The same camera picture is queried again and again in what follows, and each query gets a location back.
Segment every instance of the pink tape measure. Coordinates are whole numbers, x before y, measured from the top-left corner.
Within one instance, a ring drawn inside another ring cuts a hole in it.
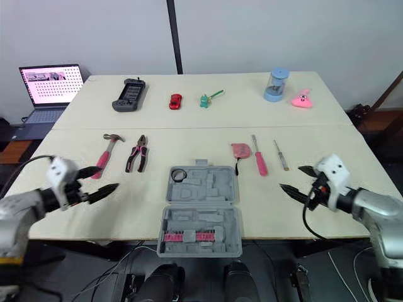
[[[238,176],[238,160],[247,159],[251,156],[251,149],[246,143],[232,143],[231,146],[234,157],[237,159],[235,164],[235,175]]]

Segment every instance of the black pole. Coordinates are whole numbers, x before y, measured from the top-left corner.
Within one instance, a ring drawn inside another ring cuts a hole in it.
[[[168,8],[169,24],[171,25],[172,43],[174,46],[174,54],[176,61],[176,71],[178,74],[183,74],[181,49],[179,47],[178,25],[176,24],[176,12],[174,0],[166,0]]]

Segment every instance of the pink screwdriver handle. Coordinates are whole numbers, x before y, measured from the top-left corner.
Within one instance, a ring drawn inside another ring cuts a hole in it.
[[[255,156],[256,156],[256,162],[258,163],[258,169],[259,169],[260,175],[266,176],[268,174],[268,171],[267,171],[266,163],[264,162],[262,153],[256,152]]]
[[[108,151],[105,151],[102,153],[101,157],[98,159],[98,162],[96,163],[96,166],[99,168],[102,168],[102,171],[99,171],[97,174],[91,176],[92,179],[101,178],[103,169],[106,167],[106,164],[108,163],[110,155],[111,154]]]

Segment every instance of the laptop screen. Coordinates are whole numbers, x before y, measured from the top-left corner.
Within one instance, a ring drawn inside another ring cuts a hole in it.
[[[20,67],[34,107],[68,105],[82,87],[79,66]]]

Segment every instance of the red toy car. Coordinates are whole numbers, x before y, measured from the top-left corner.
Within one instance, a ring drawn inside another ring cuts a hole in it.
[[[178,93],[173,94],[171,96],[171,102],[169,102],[169,109],[171,110],[181,109],[181,102],[182,102],[182,96]]]

